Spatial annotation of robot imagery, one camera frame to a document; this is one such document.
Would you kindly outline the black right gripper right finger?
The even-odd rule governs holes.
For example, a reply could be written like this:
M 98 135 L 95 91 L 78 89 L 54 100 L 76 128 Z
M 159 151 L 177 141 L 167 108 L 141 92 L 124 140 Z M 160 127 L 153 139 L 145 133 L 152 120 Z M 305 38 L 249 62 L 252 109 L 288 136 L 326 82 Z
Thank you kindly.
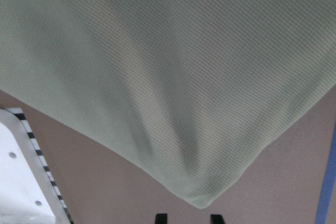
M 225 224 L 225 220 L 222 215 L 211 214 L 211 224 Z

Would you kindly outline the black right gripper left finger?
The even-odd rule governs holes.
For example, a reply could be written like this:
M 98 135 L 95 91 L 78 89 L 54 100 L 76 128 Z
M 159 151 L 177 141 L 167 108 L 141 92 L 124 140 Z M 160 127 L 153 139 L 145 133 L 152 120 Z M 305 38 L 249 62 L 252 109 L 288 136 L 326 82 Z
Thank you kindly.
M 167 214 L 156 214 L 155 224 L 167 224 Z

